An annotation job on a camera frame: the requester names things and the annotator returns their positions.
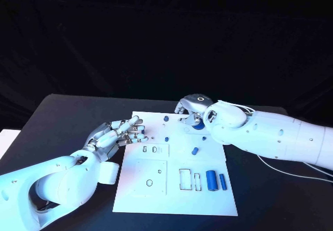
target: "white board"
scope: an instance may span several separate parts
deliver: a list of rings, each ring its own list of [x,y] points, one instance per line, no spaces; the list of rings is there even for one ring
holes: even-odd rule
[[[223,147],[206,129],[194,130],[177,122],[187,115],[132,112],[132,116],[144,120],[148,141],[127,145],[112,211],[238,216]],[[194,147],[199,148],[196,155],[192,154]],[[180,190],[180,174],[189,188],[189,173],[180,169],[190,170],[190,190]],[[217,191],[207,190],[209,170],[216,172]],[[225,191],[219,174],[225,176]]]

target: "black table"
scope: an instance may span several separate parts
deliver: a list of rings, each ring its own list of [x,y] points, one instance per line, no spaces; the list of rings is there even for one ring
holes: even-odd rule
[[[49,95],[0,160],[0,175],[73,153],[102,122],[128,119],[132,111],[173,113],[176,103]],[[254,108],[285,114],[282,108]],[[225,155],[238,217],[112,213],[117,182],[98,184],[89,201],[44,230],[333,230],[331,184],[274,171],[232,145],[225,146]],[[122,157],[124,148],[111,161],[121,164]],[[282,171],[326,178],[303,163],[265,160]]]

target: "robotic arm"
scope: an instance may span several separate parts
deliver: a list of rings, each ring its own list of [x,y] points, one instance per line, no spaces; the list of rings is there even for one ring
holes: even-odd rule
[[[82,150],[0,176],[1,230],[37,231],[91,198],[96,183],[114,184],[118,164],[106,162],[118,147],[144,142],[137,131],[143,120],[104,123],[89,134]],[[29,196],[36,191],[47,205],[37,209]]]
[[[333,170],[333,128],[310,124],[275,113],[223,101],[202,94],[180,99],[174,113],[189,111],[180,122],[200,129],[213,140],[266,158],[310,163]]]

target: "blue cylinder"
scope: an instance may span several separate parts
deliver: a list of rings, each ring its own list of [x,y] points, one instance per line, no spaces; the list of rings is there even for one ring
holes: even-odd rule
[[[222,185],[222,189],[226,190],[223,174],[220,174],[220,185]]]
[[[206,171],[206,184],[207,184],[209,191],[219,190],[217,181],[216,181],[216,173],[213,170]]]
[[[202,130],[202,129],[204,128],[204,123],[203,123],[203,120],[202,120],[202,119],[200,119],[199,124],[197,124],[196,126],[193,126],[193,128],[194,128],[196,130]]]
[[[199,148],[194,147],[194,149],[193,149],[193,151],[192,151],[192,155],[196,155],[197,151],[199,151]]]

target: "robotic hand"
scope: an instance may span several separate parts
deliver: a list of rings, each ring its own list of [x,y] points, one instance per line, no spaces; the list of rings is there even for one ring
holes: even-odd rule
[[[310,124],[275,113],[223,101],[202,94],[180,99],[174,113],[189,111],[180,122],[202,129],[213,140],[268,158],[301,161],[333,170],[333,128]]]
[[[96,183],[114,184],[118,165],[105,162],[118,147],[148,138],[135,131],[143,120],[104,123],[89,134],[82,150],[0,176],[1,230],[37,231],[70,213],[91,198]],[[29,190],[49,203],[42,209],[32,202]]]

